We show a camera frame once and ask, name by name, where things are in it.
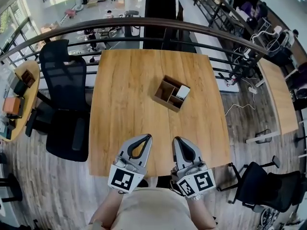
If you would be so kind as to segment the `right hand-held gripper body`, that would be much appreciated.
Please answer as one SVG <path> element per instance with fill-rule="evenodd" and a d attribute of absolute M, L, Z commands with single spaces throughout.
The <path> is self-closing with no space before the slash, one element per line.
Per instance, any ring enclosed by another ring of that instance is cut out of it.
<path fill-rule="evenodd" d="M 216 187 L 212 169 L 204 161 L 180 170 L 174 167 L 171 176 L 179 192 L 186 198 L 196 197 Z"/>

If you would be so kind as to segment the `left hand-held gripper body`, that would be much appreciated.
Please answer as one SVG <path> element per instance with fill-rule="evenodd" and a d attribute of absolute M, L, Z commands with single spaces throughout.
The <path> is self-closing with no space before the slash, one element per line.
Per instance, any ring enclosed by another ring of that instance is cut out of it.
<path fill-rule="evenodd" d="M 131 193 L 147 174 L 146 167 L 117 156 L 110 167 L 108 186 L 125 194 Z"/>

